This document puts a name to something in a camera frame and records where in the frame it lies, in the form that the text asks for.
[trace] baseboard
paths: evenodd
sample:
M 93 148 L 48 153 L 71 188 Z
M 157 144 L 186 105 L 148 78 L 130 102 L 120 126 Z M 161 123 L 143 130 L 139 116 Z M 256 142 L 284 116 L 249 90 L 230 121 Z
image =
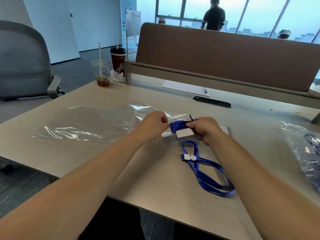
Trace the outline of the baseboard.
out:
M 106 49 L 106 48 L 111 48 L 111 47 L 116 47 L 116 45 L 107 46 L 107 47 L 101 47 L 101 49 Z M 79 53 L 87 52 L 87 51 L 96 51 L 96 50 L 98 50 L 98 49 L 99 49 L 99 48 L 82 50 L 82 51 L 79 51 Z
M 78 59 L 81 59 L 81 57 L 70 59 L 70 60 L 59 61 L 59 62 L 56 62 L 56 63 L 51 63 L 51 65 L 53 66 L 53 65 L 65 63 L 65 62 L 72 61 L 72 60 L 78 60 Z

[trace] cup lid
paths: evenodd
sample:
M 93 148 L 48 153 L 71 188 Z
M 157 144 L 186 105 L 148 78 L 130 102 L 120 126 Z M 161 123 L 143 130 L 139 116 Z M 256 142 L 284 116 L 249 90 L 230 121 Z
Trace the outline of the cup lid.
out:
M 125 48 L 122 48 L 122 47 L 112 47 L 110 49 L 110 53 L 113 53 L 113 54 L 117 54 L 117 55 L 123 55 L 123 54 L 126 54 L 126 49 Z
M 98 61 L 98 60 L 92 61 L 91 63 L 92 63 L 93 65 L 95 65 L 95 66 L 99 66 L 99 65 L 100 65 L 100 61 Z M 110 65 L 110 63 L 107 62 L 107 61 L 105 61 L 105 60 L 102 60 L 102 61 L 101 61 L 101 65 L 102 65 L 102 66 L 107 66 L 107 65 Z

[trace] chair seat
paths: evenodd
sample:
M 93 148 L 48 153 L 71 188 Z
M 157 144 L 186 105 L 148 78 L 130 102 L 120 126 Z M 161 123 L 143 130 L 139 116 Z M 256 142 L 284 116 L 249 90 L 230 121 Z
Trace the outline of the chair seat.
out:
M 42 97 L 0 101 L 0 124 L 49 101 L 52 101 L 52 98 Z

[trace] forearm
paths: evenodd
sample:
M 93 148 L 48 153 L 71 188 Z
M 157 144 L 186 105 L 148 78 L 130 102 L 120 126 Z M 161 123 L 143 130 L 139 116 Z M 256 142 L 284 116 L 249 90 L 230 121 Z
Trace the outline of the forearm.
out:
M 263 239 L 319 239 L 320 210 L 268 172 L 234 139 L 221 134 L 210 142 Z
M 131 133 L 0 220 L 0 239 L 76 239 L 145 143 Z

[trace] wooden desk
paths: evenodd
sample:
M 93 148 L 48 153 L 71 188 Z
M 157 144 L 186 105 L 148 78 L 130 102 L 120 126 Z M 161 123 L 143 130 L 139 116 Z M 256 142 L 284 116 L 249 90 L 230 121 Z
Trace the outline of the wooden desk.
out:
M 233 105 L 231 109 L 223 108 L 196 102 L 191 94 L 160 88 L 162 82 L 133 76 L 133 85 L 147 89 L 119 83 L 112 83 L 109 88 L 99 87 L 96 82 L 83 86 L 0 124 L 0 155 L 62 177 L 108 145 L 31 139 L 38 129 L 63 108 L 112 109 L 138 99 L 159 110 L 211 116 L 230 126 L 233 137 L 267 169 L 320 206 L 320 198 L 305 182 L 279 122 L 293 122 L 318 131 L 308 120 L 317 110 L 209 89 L 211 98 Z M 215 160 L 209 147 L 199 144 L 199 151 L 201 157 Z M 204 191 L 188 164 L 181 161 L 181 153 L 181 146 L 171 137 L 144 145 L 120 175 L 110 196 L 226 239 L 260 239 L 237 193 L 221 198 Z M 210 176 L 219 180 L 213 171 Z

